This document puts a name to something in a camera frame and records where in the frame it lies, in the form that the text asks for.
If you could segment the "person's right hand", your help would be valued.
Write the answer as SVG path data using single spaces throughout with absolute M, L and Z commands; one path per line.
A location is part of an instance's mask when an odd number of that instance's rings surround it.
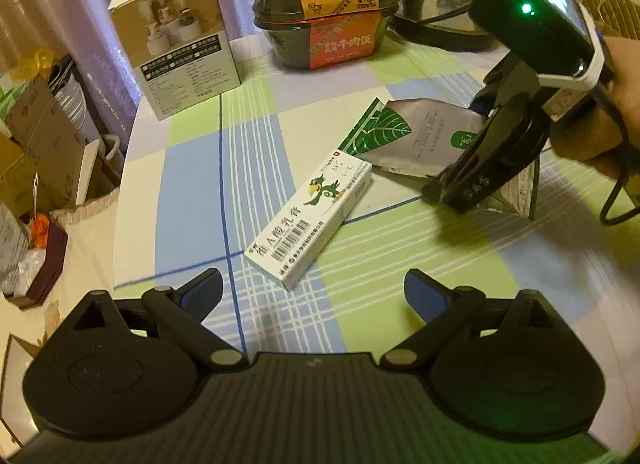
M 630 142 L 639 148 L 639 41 L 608 36 L 606 42 L 616 72 L 610 83 L 611 98 L 624 118 Z M 612 117 L 599 107 L 571 125 L 556 122 L 550 141 L 561 158 L 591 166 L 612 179 L 620 174 L 620 163 L 610 151 L 622 142 L 622 135 Z

